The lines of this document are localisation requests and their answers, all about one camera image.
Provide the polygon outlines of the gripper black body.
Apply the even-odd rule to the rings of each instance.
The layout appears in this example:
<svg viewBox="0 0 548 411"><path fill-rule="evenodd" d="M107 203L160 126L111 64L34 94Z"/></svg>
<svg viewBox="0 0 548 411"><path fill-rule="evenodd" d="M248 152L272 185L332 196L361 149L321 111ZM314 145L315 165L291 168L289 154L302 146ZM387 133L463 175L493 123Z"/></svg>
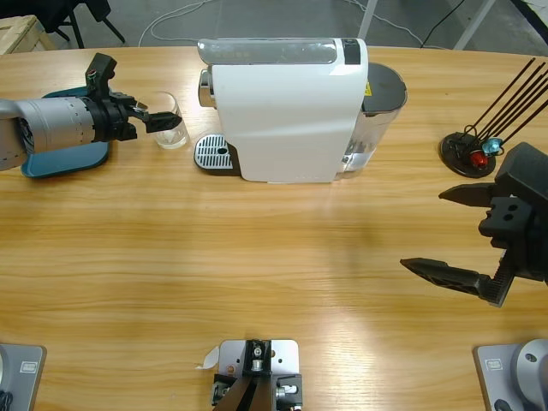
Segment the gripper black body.
<svg viewBox="0 0 548 411"><path fill-rule="evenodd" d="M142 122L148 119L144 109L137 106L133 96L123 92L108 91L87 94L87 110L93 119L94 141L126 141L137 138L136 127L129 122L130 117Z"/></svg>
<svg viewBox="0 0 548 411"><path fill-rule="evenodd" d="M479 232L504 250L500 266L516 277L547 283L547 221L517 197L494 197Z"/></svg>

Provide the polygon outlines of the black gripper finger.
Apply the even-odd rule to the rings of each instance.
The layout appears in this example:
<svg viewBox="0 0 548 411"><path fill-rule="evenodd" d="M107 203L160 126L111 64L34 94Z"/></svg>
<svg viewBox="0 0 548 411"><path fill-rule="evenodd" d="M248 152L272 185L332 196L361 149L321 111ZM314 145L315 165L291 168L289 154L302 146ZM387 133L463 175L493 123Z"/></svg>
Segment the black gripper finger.
<svg viewBox="0 0 548 411"><path fill-rule="evenodd" d="M480 182L461 184L448 188L438 195L441 200L448 200L457 204L488 208L496 191L494 182Z"/></svg>
<svg viewBox="0 0 548 411"><path fill-rule="evenodd" d="M494 277L465 270L434 259L401 259L400 263L429 283L473 295L494 307L501 307L513 283L513 273L500 265Z"/></svg>
<svg viewBox="0 0 548 411"><path fill-rule="evenodd" d="M147 113L144 115L144 124L148 134L159 133L176 128L182 122L182 118L168 111Z"/></svg>

